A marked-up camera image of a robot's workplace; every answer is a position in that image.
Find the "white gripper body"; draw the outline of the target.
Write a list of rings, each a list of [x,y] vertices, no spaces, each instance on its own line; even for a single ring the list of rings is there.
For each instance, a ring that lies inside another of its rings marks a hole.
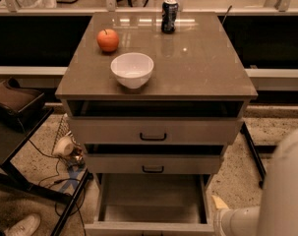
[[[219,209],[213,218],[216,236],[256,236],[260,208]]]

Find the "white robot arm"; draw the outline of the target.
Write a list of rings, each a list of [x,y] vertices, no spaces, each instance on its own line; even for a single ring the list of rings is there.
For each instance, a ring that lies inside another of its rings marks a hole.
[[[213,200],[215,236],[298,236],[298,129],[276,147],[259,206],[231,209]]]

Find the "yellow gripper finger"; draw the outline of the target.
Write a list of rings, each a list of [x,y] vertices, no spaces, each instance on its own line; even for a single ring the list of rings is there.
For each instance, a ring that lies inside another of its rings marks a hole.
[[[221,197],[212,195],[211,198],[213,200],[213,203],[216,209],[228,209],[228,205]]]

